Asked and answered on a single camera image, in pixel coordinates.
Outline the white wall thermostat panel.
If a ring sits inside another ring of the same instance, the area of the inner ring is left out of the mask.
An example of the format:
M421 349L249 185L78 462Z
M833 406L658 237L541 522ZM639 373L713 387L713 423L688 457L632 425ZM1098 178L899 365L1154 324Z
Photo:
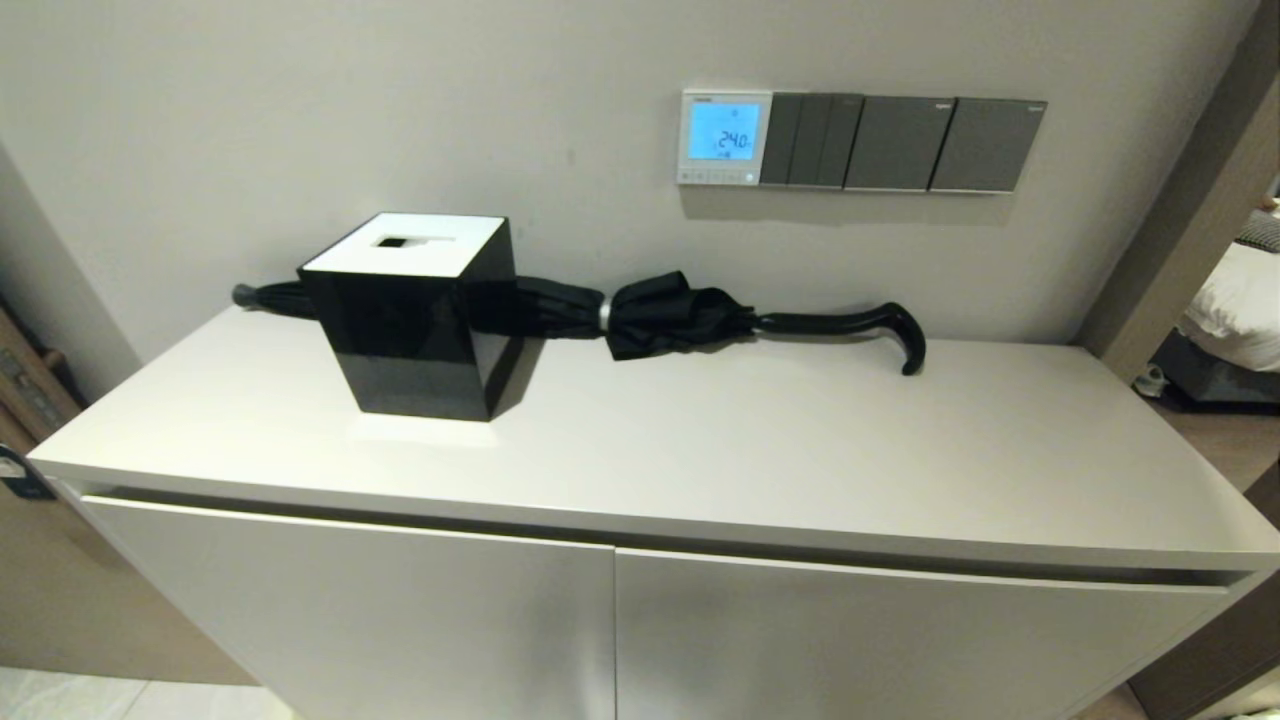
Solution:
M773 100L771 91L682 91L676 183L758 186Z

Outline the black folded umbrella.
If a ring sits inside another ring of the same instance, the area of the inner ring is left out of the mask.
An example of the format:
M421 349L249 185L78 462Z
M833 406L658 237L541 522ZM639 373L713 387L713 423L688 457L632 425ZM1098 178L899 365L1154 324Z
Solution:
M616 361L724 345L758 333L820 338L890 331L905 351L904 375L920 373L927 354L923 329L899 304L835 315L758 313L723 290L691 287L681 272L626 284L612 296L520 275L515 281L515 305L502 320L524 337L603 338Z

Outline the white sideboard cabinet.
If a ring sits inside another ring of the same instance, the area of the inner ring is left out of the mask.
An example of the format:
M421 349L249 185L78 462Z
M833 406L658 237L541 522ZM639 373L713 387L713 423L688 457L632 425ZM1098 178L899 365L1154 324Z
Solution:
M1117 685L1280 570L1280 532L1088 352L931 341L900 366L888 338L631 363L562 340L527 346L492 421L383 416L317 323L232 307L31 460L99 532L87 496L1228 592Z

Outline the black tissue box white lid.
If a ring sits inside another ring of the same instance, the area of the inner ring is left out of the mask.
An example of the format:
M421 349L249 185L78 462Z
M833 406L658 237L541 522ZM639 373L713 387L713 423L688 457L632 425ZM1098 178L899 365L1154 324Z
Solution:
M361 411L497 415L524 350L507 218L381 211L297 274Z

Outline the white cabinet door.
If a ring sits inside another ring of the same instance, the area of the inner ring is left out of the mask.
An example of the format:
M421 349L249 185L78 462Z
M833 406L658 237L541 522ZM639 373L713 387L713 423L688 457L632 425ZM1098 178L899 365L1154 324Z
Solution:
M1228 592L621 550L618 720L1064 720Z
M87 496L305 720L614 720L614 550Z

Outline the dark bed base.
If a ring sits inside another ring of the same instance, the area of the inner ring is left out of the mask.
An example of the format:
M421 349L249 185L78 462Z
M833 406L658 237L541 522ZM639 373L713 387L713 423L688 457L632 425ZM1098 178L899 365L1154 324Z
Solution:
M1280 416L1280 373L1253 372L1217 357L1171 331L1155 352L1155 364L1190 413L1236 413Z

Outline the white bed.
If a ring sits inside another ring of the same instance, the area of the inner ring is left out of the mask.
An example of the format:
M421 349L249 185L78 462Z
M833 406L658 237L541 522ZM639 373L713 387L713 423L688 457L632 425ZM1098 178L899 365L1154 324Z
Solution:
M1280 205L1251 213L1178 329L1226 363L1280 374Z

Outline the grey triple rocker wall switch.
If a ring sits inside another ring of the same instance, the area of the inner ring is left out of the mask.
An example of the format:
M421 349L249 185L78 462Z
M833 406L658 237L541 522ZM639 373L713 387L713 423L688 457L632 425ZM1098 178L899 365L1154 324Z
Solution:
M760 183L842 190L865 104L861 94L774 94Z

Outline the grey single wall switch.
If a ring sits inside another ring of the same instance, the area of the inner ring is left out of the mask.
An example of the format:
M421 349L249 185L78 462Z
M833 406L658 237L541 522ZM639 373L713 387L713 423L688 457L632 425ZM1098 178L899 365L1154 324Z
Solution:
M955 105L955 97L867 96L844 188L925 192Z
M960 97L928 190L1014 193L1047 109L1044 101Z

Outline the brown wooden door frame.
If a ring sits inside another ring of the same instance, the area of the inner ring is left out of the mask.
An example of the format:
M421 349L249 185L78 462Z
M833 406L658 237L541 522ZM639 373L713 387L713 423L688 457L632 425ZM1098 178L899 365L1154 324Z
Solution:
M1129 386L1280 176L1280 0L1261 0L1074 345Z

